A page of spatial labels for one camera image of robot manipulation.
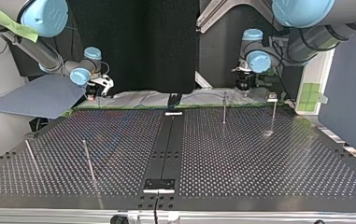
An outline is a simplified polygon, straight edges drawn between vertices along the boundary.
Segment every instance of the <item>metal rod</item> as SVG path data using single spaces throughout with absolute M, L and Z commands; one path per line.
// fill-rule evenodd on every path
M 226 113 L 227 113 L 227 106 L 224 106 L 224 113 L 223 113 L 223 124 L 226 123 Z
M 276 113 L 277 113 L 277 102 L 274 102 L 273 121 L 276 118 Z
M 223 107 L 224 107 L 223 124 L 225 124 L 226 123 L 226 119 L 227 119 L 227 92 L 224 92 Z
M 32 148 L 30 147 L 29 141 L 28 141 L 28 140 L 25 140 L 25 144 L 26 144 L 26 147 L 27 147 L 28 150 L 29 150 L 30 157 L 32 158 L 32 160 L 35 160 L 36 157 L 35 157 L 35 154 L 33 154 L 33 151 L 32 151 Z
M 96 181 L 95 174 L 93 173 L 93 163 L 91 162 L 90 151 L 88 150 L 87 147 L 87 141 L 82 140 L 82 145 L 84 146 L 85 156 L 87 157 L 88 167 L 90 168 L 91 176 L 93 180 Z

